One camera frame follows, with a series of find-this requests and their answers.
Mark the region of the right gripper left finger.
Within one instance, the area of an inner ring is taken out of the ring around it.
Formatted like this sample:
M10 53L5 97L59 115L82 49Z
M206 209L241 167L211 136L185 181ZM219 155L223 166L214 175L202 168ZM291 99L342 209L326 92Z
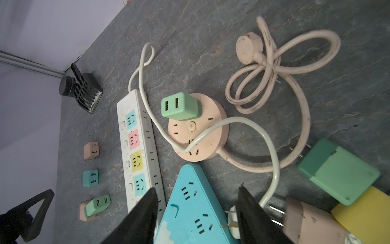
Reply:
M102 243L152 244L157 222L158 197L150 188L119 226Z

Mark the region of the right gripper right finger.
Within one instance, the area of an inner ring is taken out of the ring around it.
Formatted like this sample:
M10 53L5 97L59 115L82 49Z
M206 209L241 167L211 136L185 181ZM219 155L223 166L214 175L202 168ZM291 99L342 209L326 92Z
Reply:
M291 244L292 241L279 229L249 191L239 187L236 202L240 243Z

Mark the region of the green adapter round socket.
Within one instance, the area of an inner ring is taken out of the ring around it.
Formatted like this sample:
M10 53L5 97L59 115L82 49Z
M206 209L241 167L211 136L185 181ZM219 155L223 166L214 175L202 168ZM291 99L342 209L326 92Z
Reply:
M87 218L93 217L100 212L105 211L111 205L111 197L109 194L92 199L84 208L84 213Z
M161 114L180 122L197 119L202 115L202 104L197 98L179 92L162 99Z

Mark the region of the teal triangular power strip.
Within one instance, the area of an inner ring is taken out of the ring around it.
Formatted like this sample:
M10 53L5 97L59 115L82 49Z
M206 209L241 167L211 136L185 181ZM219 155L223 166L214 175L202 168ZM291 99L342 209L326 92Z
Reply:
M154 239L156 244L237 244L198 163L182 166Z

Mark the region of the white long power strip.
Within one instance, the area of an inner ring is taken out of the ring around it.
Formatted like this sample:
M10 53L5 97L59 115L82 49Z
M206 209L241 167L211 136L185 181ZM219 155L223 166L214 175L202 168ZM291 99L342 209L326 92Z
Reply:
M133 89L116 107L128 211L133 210L150 188L155 188L158 228L166 209L166 199L152 120L138 89Z

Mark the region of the teal plug adapter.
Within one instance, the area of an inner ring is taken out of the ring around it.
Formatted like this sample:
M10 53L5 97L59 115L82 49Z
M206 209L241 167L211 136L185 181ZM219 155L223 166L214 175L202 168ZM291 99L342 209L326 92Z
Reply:
M93 187L99 183L99 170L86 170L82 174L82 186L83 187Z

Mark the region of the green plug adapter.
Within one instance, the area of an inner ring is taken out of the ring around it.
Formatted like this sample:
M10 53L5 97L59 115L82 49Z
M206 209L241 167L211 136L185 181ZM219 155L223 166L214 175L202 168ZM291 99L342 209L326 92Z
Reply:
M380 176L380 171L328 139L320 139L297 170L343 205L352 205Z

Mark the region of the yellow plug adapter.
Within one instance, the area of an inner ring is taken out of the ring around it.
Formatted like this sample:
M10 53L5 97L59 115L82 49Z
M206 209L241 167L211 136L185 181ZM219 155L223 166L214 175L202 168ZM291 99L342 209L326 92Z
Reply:
M365 244L390 242L390 196L373 186L353 204L337 204L331 214Z

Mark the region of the black round container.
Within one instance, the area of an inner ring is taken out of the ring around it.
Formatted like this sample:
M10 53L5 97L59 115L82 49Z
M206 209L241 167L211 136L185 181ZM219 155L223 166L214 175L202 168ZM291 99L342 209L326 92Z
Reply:
M77 86L76 79L71 76L63 76L60 82L59 94L65 97L73 97Z

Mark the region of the black slotted scoop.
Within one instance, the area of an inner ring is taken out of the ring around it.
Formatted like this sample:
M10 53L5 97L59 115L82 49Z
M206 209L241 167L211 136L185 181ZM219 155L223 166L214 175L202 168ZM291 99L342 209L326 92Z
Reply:
M81 108L93 114L103 94L103 88L92 73L81 73L75 63L71 69L77 79L74 98Z

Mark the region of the white wall plug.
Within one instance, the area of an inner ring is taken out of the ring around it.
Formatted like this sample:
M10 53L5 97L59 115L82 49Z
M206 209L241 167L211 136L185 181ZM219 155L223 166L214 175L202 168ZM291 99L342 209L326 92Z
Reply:
M235 239L239 240L241 236L236 206L234 205L229 210L225 210L225 213L227 214L228 218L226 226L228 226L231 235Z

